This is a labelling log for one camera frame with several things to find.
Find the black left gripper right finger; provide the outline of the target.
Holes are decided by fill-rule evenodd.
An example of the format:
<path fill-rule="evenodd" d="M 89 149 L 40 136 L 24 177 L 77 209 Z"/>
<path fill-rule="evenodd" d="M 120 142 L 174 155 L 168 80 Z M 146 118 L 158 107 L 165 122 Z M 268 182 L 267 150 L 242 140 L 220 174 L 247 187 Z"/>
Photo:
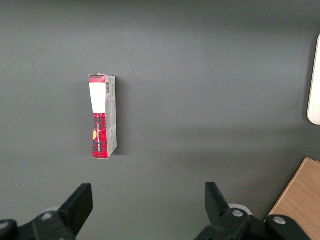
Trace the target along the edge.
<path fill-rule="evenodd" d="M 215 182 L 205 183 L 205 209 L 210 221 L 197 240 L 309 240 L 292 218 L 269 215 L 259 220 L 238 207 L 230 207 Z"/>

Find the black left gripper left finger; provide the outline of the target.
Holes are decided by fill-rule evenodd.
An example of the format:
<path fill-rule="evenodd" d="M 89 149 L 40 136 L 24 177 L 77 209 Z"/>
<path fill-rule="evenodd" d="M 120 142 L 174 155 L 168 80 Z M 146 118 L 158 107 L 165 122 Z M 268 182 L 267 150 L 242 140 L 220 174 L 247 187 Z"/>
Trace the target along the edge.
<path fill-rule="evenodd" d="M 18 226 L 13 219 L 0 221 L 2 240 L 74 240 L 93 210 L 90 183 L 82 183 L 58 210 L 48 210 Z"/>

